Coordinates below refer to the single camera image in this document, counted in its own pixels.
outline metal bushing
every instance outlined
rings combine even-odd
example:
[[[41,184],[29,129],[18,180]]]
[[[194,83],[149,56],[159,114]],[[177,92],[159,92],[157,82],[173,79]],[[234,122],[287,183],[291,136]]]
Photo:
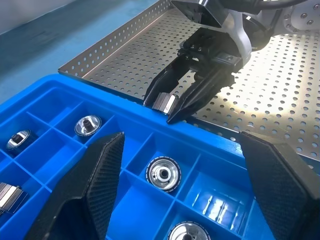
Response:
[[[209,233],[198,223],[183,221],[174,226],[167,240],[211,240]]]
[[[6,144],[7,151],[16,157],[29,145],[31,145],[38,137],[30,130],[19,131],[13,134]]]
[[[159,156],[149,163],[146,168],[145,178],[152,185],[169,193],[180,184],[181,169],[172,158]]]
[[[101,118],[88,115],[81,118],[74,126],[75,133],[80,137],[88,137],[96,133],[102,126]]]

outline hole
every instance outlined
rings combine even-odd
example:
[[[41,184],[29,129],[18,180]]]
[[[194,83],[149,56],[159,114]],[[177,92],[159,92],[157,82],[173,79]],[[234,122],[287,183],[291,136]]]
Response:
[[[167,170],[161,170],[160,171],[160,176],[165,179],[165,178],[167,178],[169,176],[169,173],[168,173]]]

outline blue plastic tray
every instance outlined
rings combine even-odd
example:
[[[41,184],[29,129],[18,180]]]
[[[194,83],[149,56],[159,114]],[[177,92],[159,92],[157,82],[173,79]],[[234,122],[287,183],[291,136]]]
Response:
[[[74,132],[85,115],[105,120],[83,142]],[[170,229],[194,221],[212,240],[273,239],[255,201],[239,144],[62,75],[49,75],[0,106],[0,182],[21,186],[29,199],[0,216],[0,238],[22,239],[59,179],[97,138],[124,131],[125,144],[109,240],[166,240]],[[12,134],[39,138],[17,157],[6,152]],[[165,193],[145,179],[148,163],[168,156],[181,183]]]

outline perforated metal tray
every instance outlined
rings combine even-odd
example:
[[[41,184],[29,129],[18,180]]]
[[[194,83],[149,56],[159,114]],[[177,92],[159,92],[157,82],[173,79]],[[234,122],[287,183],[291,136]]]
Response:
[[[160,0],[66,63],[59,72],[141,103],[152,79],[199,26]],[[187,121],[237,141],[252,131],[285,139],[297,153],[320,160],[319,35],[278,35]],[[193,72],[173,91],[182,94]]]

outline blue floor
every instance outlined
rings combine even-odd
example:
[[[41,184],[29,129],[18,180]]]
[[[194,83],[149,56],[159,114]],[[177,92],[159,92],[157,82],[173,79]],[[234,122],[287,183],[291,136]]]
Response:
[[[76,0],[0,35],[0,104],[157,0]]]

